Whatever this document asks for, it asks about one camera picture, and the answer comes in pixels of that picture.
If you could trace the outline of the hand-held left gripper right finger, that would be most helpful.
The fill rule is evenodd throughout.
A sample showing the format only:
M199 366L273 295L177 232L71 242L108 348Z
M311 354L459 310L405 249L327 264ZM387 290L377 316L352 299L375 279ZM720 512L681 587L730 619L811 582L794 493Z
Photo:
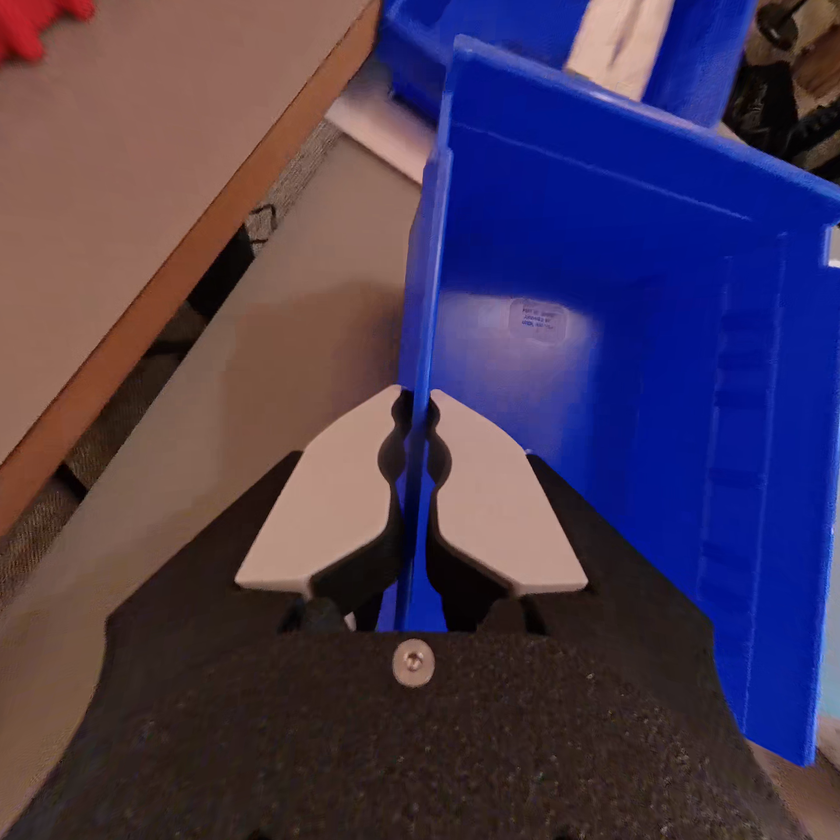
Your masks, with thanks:
M589 581L525 450L441 390L430 394L426 574L446 623L498 601L581 592Z

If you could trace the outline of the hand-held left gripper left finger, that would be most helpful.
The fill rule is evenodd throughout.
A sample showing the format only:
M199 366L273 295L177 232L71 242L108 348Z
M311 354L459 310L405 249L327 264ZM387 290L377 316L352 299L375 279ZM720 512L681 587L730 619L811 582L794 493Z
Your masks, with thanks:
M403 566L397 481L413 393L387 386L302 451L235 575L244 590L328 599L341 617L377 621Z

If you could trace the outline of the blue plastic bin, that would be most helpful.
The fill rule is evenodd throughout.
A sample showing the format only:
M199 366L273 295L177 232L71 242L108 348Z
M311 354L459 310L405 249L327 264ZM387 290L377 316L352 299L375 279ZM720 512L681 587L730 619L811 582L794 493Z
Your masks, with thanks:
M814 760L838 482L838 187L457 35L398 382L565 479L710 618L744 736Z
M376 58L401 99L436 121L455 38L483 43L565 70L586 1L384 2ZM754 1L674 1L640 102L706 128L725 109Z

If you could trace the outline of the neighbouring wooden desk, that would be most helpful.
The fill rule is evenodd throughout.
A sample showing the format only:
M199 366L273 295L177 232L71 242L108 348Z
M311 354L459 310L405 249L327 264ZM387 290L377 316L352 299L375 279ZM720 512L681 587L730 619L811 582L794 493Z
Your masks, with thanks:
M2 534L371 53L382 2L99 2L2 69Z

